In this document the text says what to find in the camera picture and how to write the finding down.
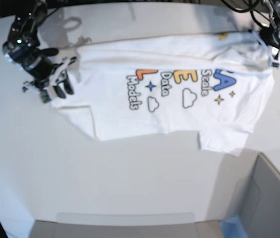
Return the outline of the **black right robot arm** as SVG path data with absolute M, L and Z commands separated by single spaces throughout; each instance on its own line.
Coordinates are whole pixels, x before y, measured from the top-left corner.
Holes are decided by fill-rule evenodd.
M 23 83 L 22 91 L 35 91 L 43 103 L 52 100 L 52 92 L 61 99 L 74 94 L 67 68 L 77 61 L 76 57 L 71 57 L 54 63 L 50 58 L 57 56 L 59 50 L 39 48 L 38 28 L 49 16 L 46 1 L 21 0 L 7 40 L 2 45 L 2 53 L 7 61 L 17 65 L 33 78 L 32 81 Z

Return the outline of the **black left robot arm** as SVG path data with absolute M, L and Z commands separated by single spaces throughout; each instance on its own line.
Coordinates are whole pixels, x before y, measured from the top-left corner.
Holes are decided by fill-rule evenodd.
M 234 12 L 251 15 L 252 20 L 260 27 L 259 31 L 253 31 L 254 35 L 267 48 L 272 67 L 278 68 L 280 66 L 280 0 L 249 0 L 244 2 L 247 6 L 244 9 L 237 9 L 224 0 L 222 3 Z M 254 12 L 258 12 L 256 7 L 260 4 L 268 10 L 266 17 L 268 26 L 264 26 L 254 15 Z

